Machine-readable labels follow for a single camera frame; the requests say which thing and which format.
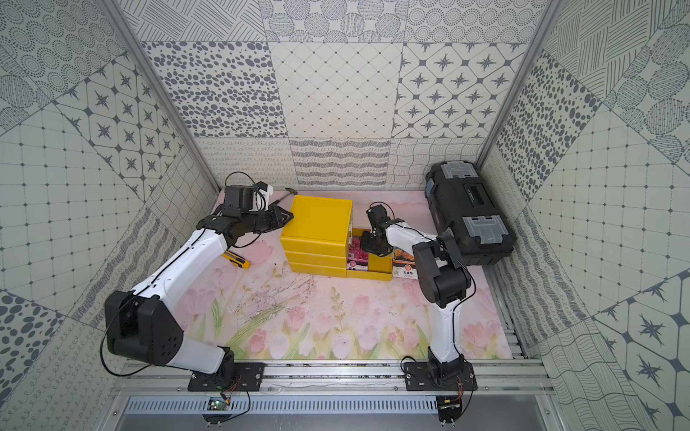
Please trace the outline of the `magenta flower seed bag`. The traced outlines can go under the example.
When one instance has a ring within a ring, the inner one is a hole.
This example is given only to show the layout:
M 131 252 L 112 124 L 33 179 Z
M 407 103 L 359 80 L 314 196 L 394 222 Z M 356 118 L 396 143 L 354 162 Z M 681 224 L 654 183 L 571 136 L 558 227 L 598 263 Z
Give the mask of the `magenta flower seed bag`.
M 347 258 L 347 269 L 353 271 L 368 271 L 369 256 L 361 249 L 361 237 L 354 236 L 350 239 Z

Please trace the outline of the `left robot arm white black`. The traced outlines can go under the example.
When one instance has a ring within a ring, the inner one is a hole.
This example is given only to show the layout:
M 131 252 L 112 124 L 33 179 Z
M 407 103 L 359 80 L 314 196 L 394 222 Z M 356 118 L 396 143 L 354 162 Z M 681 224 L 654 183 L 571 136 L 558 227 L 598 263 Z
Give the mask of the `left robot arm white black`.
M 247 233 L 283 228 L 294 215 L 278 205 L 264 210 L 220 209 L 205 217 L 185 245 L 133 289 L 110 294 L 104 305 L 102 347 L 115 356 L 149 366 L 169 366 L 225 377 L 232 373 L 232 351 L 184 335 L 172 315 L 193 282 L 210 263 Z

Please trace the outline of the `yellow plastic drawer cabinet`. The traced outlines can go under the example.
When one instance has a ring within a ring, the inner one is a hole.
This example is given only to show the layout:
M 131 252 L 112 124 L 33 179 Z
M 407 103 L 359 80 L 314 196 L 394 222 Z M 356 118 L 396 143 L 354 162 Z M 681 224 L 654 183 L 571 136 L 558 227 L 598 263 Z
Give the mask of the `yellow plastic drawer cabinet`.
M 294 198 L 294 218 L 280 242 L 290 269 L 331 278 L 346 278 L 353 203 L 348 199 Z

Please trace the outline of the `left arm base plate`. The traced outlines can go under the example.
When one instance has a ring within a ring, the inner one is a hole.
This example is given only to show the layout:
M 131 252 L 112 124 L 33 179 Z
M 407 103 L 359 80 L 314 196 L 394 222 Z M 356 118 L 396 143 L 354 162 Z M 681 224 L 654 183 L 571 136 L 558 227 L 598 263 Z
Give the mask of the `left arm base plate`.
M 235 385 L 236 389 L 246 389 L 250 393 L 259 391 L 265 366 L 261 362 L 224 363 L 214 374 L 193 372 L 187 390 L 204 393 L 227 390 Z

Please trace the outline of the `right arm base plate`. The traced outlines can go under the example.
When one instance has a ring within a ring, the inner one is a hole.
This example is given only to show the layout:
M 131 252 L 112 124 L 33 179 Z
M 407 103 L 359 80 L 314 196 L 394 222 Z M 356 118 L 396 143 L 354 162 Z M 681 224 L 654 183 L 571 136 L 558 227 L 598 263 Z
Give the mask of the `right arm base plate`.
M 438 368 L 428 362 L 403 362 L 405 388 L 407 391 L 476 391 L 478 384 L 473 366 L 468 362 Z

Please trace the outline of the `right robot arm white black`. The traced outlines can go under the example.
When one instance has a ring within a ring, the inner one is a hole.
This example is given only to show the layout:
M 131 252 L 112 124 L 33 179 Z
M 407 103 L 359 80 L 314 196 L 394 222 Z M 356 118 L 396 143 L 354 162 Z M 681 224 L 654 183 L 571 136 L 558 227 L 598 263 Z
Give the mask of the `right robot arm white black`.
M 363 251 L 386 257 L 395 248 L 413 255 L 422 294 L 436 306 L 432 316 L 429 373 L 446 379 L 465 371 L 465 357 L 458 346 L 459 314 L 474 285 L 472 274 L 456 258 L 449 236 L 424 233 L 398 219 L 385 222 L 361 235 Z

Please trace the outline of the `dark orange fruit seed bag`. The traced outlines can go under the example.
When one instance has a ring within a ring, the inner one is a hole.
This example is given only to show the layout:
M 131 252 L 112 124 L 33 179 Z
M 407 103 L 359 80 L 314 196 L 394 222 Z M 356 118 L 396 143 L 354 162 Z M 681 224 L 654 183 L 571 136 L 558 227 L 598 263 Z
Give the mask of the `dark orange fruit seed bag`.
M 392 254 L 393 277 L 417 279 L 417 269 L 413 255 L 402 249 L 395 248 Z

